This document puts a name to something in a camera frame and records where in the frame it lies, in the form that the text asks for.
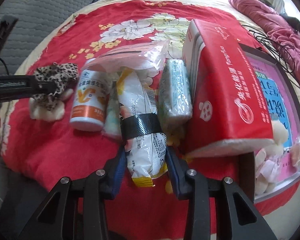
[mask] red box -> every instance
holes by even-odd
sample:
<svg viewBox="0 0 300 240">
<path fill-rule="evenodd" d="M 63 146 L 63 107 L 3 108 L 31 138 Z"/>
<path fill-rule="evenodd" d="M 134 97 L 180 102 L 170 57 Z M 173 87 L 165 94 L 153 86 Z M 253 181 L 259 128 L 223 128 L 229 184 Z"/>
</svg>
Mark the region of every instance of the red box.
<svg viewBox="0 0 300 240">
<path fill-rule="evenodd" d="M 239 155 L 273 143 L 259 81 L 226 28 L 192 20 L 182 54 L 193 103 L 186 131 L 187 155 Z"/>
</svg>

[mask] grey mattress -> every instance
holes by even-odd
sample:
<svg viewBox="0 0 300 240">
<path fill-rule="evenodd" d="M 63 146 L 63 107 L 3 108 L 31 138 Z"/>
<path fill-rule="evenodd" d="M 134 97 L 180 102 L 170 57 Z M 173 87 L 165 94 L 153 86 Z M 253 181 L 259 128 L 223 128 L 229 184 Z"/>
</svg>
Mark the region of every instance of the grey mattress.
<svg viewBox="0 0 300 240">
<path fill-rule="evenodd" d="M 72 13 L 92 0 L 5 0 L 0 7 L 3 15 L 19 18 L 0 57 L 10 73 L 15 73 L 30 52 Z M 0 74 L 4 74 L 0 62 Z"/>
</svg>

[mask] yellow flower print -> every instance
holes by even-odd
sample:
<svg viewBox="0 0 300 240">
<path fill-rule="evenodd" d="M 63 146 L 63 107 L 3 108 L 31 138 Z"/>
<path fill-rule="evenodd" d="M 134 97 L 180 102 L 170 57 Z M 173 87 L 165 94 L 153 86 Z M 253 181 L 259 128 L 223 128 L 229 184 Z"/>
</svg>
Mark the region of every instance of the yellow flower print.
<svg viewBox="0 0 300 240">
<path fill-rule="evenodd" d="M 82 52 L 84 52 L 85 49 L 80 49 L 77 53 L 81 54 Z"/>
<path fill-rule="evenodd" d="M 101 41 L 94 41 L 90 44 L 90 47 L 93 47 L 93 51 L 97 52 L 102 49 L 104 43 Z"/>
<path fill-rule="evenodd" d="M 115 40 L 114 42 L 108 42 L 105 44 L 105 48 L 109 49 L 109 48 L 113 48 L 118 46 L 118 44 L 121 43 L 121 41 L 119 40 Z"/>
<path fill-rule="evenodd" d="M 154 2 L 152 2 L 152 3 L 146 3 L 146 4 L 151 5 L 151 6 L 154 6 L 154 5 L 157 4 L 158 7 L 162 7 L 162 6 L 166 6 L 167 5 L 165 2 L 163 2 L 163 3 L 154 3 Z"/>
<path fill-rule="evenodd" d="M 71 55 L 69 56 L 69 59 L 75 59 L 76 57 L 77 57 L 77 55 L 71 54 Z"/>
<path fill-rule="evenodd" d="M 88 53 L 86 56 L 85 56 L 86 59 L 91 59 L 93 58 L 93 53 Z"/>
<path fill-rule="evenodd" d="M 167 145 L 168 146 L 179 146 L 180 145 L 180 140 L 185 138 L 185 131 L 183 126 L 180 126 L 179 128 L 173 130 L 170 133 L 167 133 Z"/>
<path fill-rule="evenodd" d="M 107 25 L 99 24 L 99 28 L 100 28 L 100 30 L 105 30 L 105 29 L 107 29 L 107 28 L 112 27 L 113 25 L 114 25 L 113 23 L 109 23 L 109 24 L 107 24 Z"/>
<path fill-rule="evenodd" d="M 165 190 L 166 190 L 166 193 L 168 193 L 168 194 L 172 194 L 173 193 L 172 185 L 171 185 L 171 181 L 170 180 L 167 181 L 166 186 L 165 186 Z"/>
<path fill-rule="evenodd" d="M 185 155 L 182 156 L 182 159 L 185 160 L 188 164 L 193 161 L 193 158 L 186 157 Z"/>
</svg>

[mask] leopard print fabric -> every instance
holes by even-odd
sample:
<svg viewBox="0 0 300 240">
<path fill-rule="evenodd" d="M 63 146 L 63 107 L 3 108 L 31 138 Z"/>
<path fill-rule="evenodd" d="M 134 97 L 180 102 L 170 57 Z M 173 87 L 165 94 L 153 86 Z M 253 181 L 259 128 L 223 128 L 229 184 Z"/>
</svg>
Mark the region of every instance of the leopard print fabric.
<svg viewBox="0 0 300 240">
<path fill-rule="evenodd" d="M 53 81 L 57 84 L 57 90 L 54 93 L 33 96 L 40 106 L 44 106 L 51 111 L 56 107 L 59 97 L 65 89 L 78 80 L 78 66 L 72 63 L 61 65 L 54 63 L 50 66 L 37 68 L 34 71 L 34 76 L 38 81 Z"/>
</svg>

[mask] black strap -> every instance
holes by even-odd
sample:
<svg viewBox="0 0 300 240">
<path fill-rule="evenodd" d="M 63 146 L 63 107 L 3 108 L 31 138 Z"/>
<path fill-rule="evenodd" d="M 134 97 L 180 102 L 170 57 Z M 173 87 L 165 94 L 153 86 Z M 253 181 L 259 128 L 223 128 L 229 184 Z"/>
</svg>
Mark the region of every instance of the black strap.
<svg viewBox="0 0 300 240">
<path fill-rule="evenodd" d="M 129 140 L 138 136 L 162 132 L 158 116 L 156 114 L 137 114 L 121 121 L 121 133 L 123 140 Z"/>
</svg>

